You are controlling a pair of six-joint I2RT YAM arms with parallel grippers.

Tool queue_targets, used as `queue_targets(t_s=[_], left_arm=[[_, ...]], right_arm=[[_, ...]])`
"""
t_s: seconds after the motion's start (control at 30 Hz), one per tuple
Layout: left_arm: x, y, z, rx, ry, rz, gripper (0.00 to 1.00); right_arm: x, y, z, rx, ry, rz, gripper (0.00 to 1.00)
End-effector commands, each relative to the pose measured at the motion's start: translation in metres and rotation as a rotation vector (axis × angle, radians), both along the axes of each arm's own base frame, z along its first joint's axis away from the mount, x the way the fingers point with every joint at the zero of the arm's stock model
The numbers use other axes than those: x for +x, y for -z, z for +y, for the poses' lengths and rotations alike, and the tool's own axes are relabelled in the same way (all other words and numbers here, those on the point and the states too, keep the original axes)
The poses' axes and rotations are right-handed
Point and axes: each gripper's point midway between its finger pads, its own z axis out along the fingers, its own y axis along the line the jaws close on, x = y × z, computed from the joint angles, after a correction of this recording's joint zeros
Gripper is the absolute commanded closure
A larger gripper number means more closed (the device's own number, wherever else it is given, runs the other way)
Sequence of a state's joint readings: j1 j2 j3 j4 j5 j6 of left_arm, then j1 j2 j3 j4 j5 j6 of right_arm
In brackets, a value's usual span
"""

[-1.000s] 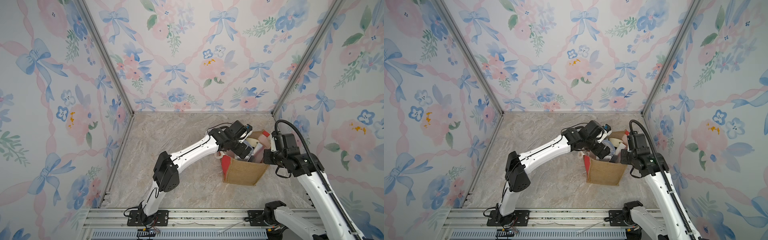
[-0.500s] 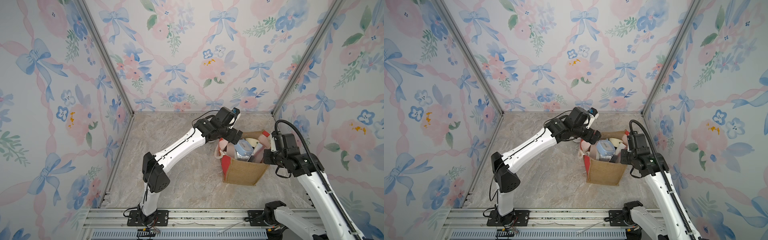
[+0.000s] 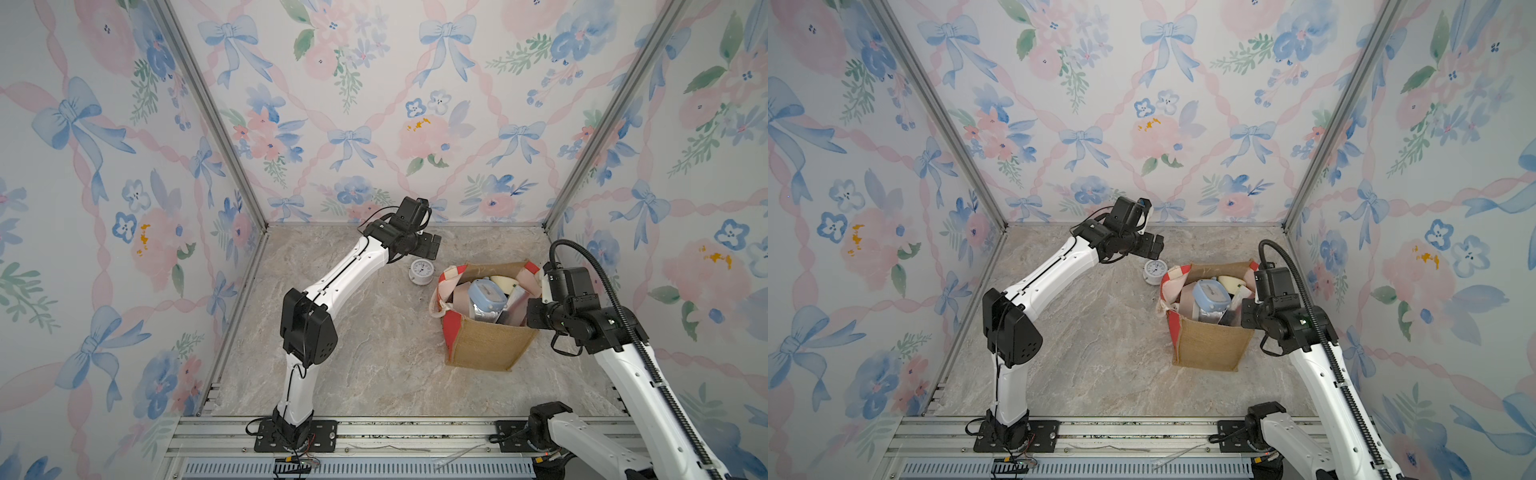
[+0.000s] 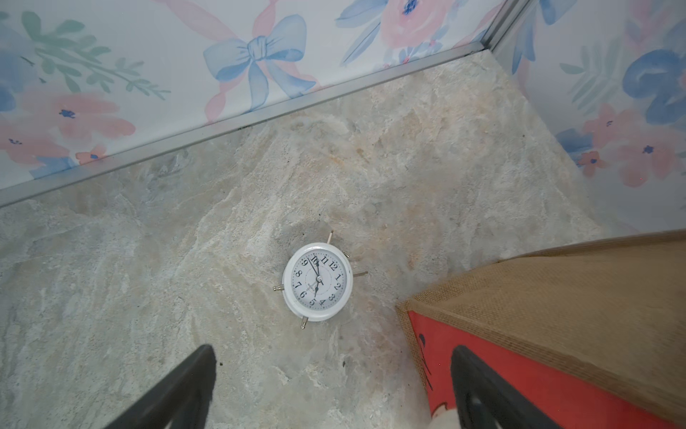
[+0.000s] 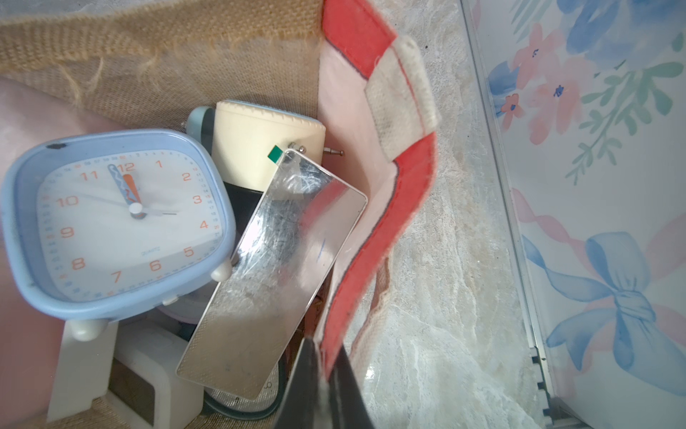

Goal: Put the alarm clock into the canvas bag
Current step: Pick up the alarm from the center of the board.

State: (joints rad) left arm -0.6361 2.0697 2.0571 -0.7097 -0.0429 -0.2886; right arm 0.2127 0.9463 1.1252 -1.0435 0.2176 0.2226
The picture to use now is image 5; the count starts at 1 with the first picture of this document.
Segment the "pink round alarm clock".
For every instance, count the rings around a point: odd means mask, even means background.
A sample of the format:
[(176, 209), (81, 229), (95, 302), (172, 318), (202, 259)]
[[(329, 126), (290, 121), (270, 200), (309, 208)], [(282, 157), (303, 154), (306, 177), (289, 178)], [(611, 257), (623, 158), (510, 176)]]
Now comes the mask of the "pink round alarm clock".
[(158, 309), (166, 316), (181, 323), (198, 325), (217, 285), (217, 282), (209, 282), (198, 290), (181, 296), (168, 306), (159, 306)]

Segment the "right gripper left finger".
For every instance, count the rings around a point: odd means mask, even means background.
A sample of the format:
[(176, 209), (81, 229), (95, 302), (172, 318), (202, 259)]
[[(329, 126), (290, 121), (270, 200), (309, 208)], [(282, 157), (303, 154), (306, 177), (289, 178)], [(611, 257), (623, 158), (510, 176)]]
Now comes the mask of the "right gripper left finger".
[(314, 428), (319, 407), (319, 355), (312, 338), (303, 339), (274, 428)]

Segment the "blue twin-bell clock beige base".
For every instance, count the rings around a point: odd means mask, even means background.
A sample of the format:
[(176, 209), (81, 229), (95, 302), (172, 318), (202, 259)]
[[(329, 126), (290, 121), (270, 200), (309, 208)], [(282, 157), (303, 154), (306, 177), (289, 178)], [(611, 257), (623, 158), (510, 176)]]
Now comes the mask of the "blue twin-bell clock beige base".
[(211, 155), (225, 183), (259, 192), (288, 149), (321, 164), (325, 132), (314, 118), (237, 100), (197, 107), (186, 121), (186, 133)]

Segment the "grey mirror clock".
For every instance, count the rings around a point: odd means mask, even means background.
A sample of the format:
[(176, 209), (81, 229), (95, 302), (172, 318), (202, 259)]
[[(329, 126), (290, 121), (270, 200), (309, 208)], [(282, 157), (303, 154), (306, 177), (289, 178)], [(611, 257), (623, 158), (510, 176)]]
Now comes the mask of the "grey mirror clock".
[(180, 378), (253, 400), (277, 366), (367, 205), (288, 149), (184, 352)]

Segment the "black twin-bell alarm clock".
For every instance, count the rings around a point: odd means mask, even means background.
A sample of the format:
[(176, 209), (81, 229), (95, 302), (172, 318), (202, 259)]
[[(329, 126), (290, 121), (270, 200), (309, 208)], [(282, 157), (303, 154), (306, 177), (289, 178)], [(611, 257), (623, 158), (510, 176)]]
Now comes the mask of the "black twin-bell alarm clock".
[(253, 191), (253, 189), (242, 188), (228, 182), (225, 182), (224, 186), (232, 204), (236, 222), (236, 242), (239, 242), (263, 193), (261, 191)]

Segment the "dark green triangular clock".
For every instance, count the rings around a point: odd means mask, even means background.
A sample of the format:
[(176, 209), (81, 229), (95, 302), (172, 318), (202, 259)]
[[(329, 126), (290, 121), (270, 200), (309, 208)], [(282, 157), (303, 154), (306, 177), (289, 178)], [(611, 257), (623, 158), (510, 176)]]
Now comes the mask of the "dark green triangular clock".
[(205, 388), (201, 414), (205, 416), (216, 414), (241, 421), (269, 418), (282, 404), (287, 380), (287, 359), (282, 356), (256, 399), (248, 400), (225, 391)]

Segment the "grey panel clock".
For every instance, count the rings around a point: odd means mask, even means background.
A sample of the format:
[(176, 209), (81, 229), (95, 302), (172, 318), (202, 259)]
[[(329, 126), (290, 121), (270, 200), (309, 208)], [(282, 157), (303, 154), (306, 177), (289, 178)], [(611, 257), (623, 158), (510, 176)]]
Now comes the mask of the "grey panel clock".
[(52, 423), (91, 408), (105, 395), (119, 324), (106, 319), (65, 323), (46, 421)]

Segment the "white digital clock front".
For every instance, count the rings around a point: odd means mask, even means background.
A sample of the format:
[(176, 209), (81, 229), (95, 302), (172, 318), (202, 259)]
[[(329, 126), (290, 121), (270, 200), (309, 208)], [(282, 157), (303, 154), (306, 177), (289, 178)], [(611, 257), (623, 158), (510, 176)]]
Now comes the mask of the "white digital clock front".
[(105, 398), (130, 428), (184, 428), (204, 388), (176, 375), (187, 341), (148, 320), (119, 328)]

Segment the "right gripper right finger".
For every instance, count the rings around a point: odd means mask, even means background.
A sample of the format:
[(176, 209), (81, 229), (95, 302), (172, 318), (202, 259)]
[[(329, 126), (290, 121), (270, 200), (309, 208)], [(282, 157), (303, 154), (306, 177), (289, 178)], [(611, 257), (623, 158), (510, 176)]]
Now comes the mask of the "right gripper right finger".
[(336, 429), (374, 429), (348, 359), (341, 348), (330, 374), (330, 412)]

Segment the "blue square alarm clock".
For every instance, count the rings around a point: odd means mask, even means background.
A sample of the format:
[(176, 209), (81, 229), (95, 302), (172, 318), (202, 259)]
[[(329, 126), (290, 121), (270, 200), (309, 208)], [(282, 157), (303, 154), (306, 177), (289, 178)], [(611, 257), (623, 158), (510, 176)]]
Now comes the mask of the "blue square alarm clock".
[(173, 130), (32, 148), (7, 170), (1, 209), (21, 295), (78, 341), (232, 274), (223, 180), (209, 153)]

